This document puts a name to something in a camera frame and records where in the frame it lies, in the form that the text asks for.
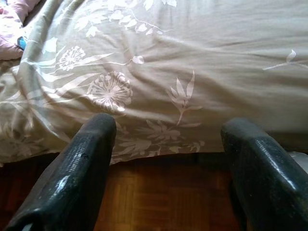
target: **bed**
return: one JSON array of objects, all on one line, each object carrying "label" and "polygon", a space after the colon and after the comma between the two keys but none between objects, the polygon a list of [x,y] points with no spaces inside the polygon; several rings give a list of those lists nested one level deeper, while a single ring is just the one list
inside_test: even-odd
[{"label": "bed", "polygon": [[30,25],[0,61],[0,163],[60,152],[100,112],[112,164],[222,152],[233,117],[308,150],[305,0],[47,0]]}]

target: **wooden floor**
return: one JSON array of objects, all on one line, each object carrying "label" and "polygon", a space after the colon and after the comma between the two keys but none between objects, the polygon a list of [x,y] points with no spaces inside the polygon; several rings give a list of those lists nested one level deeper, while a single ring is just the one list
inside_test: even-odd
[{"label": "wooden floor", "polygon": [[[0,169],[0,230],[52,157]],[[95,231],[238,231],[230,174],[191,158],[142,159],[110,167]]]}]

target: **beige bedding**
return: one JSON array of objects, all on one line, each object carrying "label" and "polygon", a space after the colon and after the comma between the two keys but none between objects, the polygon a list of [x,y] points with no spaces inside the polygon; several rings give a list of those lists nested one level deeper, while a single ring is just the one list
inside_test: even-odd
[{"label": "beige bedding", "polygon": [[0,162],[62,150],[98,112],[112,163],[220,152],[236,116],[307,150],[307,32],[306,0],[48,0],[0,64]]}]

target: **pink blanket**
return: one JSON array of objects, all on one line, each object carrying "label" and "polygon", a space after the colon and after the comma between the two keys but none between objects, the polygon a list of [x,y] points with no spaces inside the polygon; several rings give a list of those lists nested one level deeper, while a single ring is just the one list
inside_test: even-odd
[{"label": "pink blanket", "polygon": [[23,35],[25,18],[40,0],[0,0],[0,60],[20,58],[17,39]]}]

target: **parquet floor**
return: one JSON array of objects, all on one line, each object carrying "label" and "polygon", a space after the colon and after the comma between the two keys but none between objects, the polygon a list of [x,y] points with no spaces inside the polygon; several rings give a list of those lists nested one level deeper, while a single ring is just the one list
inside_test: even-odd
[{"label": "parquet floor", "polygon": [[[0,230],[52,157],[0,169]],[[229,172],[190,157],[147,158],[110,167],[95,231],[238,231]]]}]

